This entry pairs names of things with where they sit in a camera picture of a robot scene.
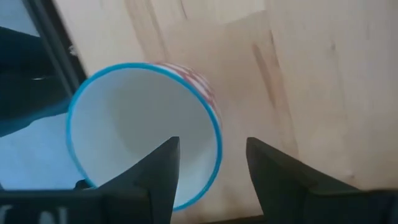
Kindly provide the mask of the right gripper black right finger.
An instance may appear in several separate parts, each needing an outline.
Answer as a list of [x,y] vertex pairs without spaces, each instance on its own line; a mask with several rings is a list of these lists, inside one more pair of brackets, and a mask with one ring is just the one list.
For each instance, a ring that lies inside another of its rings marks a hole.
[[308,193],[357,192],[255,137],[246,139],[246,159],[258,201],[269,224],[304,224]]

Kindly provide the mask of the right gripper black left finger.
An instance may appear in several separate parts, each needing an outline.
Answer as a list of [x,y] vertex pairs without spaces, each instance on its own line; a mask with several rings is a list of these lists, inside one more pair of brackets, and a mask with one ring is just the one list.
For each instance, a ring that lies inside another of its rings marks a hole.
[[100,186],[101,224],[170,224],[179,165],[180,138],[174,136]]

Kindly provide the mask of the red white patterned mug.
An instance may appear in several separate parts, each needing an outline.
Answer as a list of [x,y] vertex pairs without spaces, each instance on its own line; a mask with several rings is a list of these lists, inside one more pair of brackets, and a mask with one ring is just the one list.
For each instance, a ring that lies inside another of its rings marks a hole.
[[68,108],[67,148],[93,188],[173,136],[180,139],[177,211],[207,193],[223,157],[220,111],[201,73],[168,62],[119,63],[85,80]]

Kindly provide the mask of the black metal table frame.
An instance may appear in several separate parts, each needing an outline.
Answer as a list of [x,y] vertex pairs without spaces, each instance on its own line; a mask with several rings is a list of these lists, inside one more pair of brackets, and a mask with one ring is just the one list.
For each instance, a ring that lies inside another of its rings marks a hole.
[[73,95],[86,80],[86,73],[53,0],[22,0],[44,43],[61,82]]

